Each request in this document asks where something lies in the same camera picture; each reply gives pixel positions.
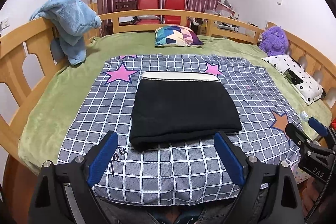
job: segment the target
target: pink star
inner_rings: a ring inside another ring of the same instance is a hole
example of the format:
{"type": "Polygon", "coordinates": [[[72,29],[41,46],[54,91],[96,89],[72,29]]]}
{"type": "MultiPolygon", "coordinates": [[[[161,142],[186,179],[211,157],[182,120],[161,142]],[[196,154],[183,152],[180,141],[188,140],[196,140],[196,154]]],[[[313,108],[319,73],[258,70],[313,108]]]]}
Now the pink star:
{"type": "Polygon", "coordinates": [[[205,73],[210,73],[212,75],[224,75],[222,74],[218,69],[219,69],[219,63],[218,64],[215,64],[215,65],[211,65],[209,64],[207,61],[205,61],[206,65],[207,65],[207,69],[203,72],[205,73]]]}
{"type": "Polygon", "coordinates": [[[131,57],[131,58],[138,58],[136,55],[121,55],[121,56],[119,56],[119,59],[122,60],[122,59],[124,59],[127,56],[131,57]]]}
{"type": "Polygon", "coordinates": [[[105,72],[105,74],[110,76],[110,78],[106,81],[105,85],[115,80],[121,80],[127,83],[132,83],[131,75],[137,73],[138,71],[139,70],[128,70],[125,67],[124,62],[121,62],[121,65],[117,70],[105,72]]]}

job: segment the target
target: purple stuffed animal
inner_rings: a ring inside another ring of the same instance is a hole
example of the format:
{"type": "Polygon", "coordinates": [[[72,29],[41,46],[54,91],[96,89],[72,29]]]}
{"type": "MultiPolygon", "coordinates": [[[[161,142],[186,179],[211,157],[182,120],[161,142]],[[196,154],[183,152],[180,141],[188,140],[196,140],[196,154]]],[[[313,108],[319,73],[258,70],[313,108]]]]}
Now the purple stuffed animal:
{"type": "Polygon", "coordinates": [[[267,53],[267,56],[285,54],[288,48],[288,40],[281,27],[274,26],[261,34],[262,41],[259,48],[267,53]]]}

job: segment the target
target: orange star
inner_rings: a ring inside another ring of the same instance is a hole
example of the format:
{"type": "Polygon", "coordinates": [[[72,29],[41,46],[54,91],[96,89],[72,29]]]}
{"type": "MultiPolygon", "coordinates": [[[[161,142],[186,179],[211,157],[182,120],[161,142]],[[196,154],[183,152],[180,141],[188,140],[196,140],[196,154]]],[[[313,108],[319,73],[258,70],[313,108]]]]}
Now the orange star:
{"type": "Polygon", "coordinates": [[[275,119],[275,121],[272,123],[270,128],[280,130],[286,135],[286,125],[288,124],[287,112],[284,112],[282,115],[280,115],[271,109],[269,110],[272,112],[274,119],[275,119]]]}

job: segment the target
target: wall outlet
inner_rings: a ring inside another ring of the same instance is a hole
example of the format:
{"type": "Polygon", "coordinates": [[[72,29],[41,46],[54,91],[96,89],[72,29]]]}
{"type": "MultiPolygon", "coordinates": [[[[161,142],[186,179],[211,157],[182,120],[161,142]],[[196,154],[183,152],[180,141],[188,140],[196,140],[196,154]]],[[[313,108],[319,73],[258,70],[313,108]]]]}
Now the wall outlet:
{"type": "Polygon", "coordinates": [[[9,27],[9,18],[5,18],[3,21],[1,21],[1,29],[6,29],[9,27]]]}

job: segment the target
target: gray plaid bedspread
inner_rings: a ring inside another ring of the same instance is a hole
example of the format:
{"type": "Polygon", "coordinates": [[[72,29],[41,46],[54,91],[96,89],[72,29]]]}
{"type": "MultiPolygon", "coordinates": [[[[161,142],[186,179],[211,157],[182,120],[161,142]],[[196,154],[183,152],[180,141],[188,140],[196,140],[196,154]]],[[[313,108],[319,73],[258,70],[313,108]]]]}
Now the gray plaid bedspread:
{"type": "Polygon", "coordinates": [[[93,187],[97,196],[139,206],[193,205],[237,196],[239,188],[231,182],[212,138],[162,143],[142,153],[134,150],[128,139],[135,92],[143,72],[204,72],[216,64],[218,78],[240,113],[242,131],[230,135],[230,140],[262,162],[278,164],[286,160],[293,166],[299,159],[299,149],[279,130],[275,117],[286,115],[288,122],[300,126],[294,109],[265,68],[253,66],[246,59],[216,55],[139,55],[107,60],[68,130],[58,163],[85,155],[108,130],[114,130],[119,136],[119,149],[112,166],[93,187]],[[123,65],[127,70],[139,70],[129,76],[131,83],[107,83],[107,72],[123,65]]]}

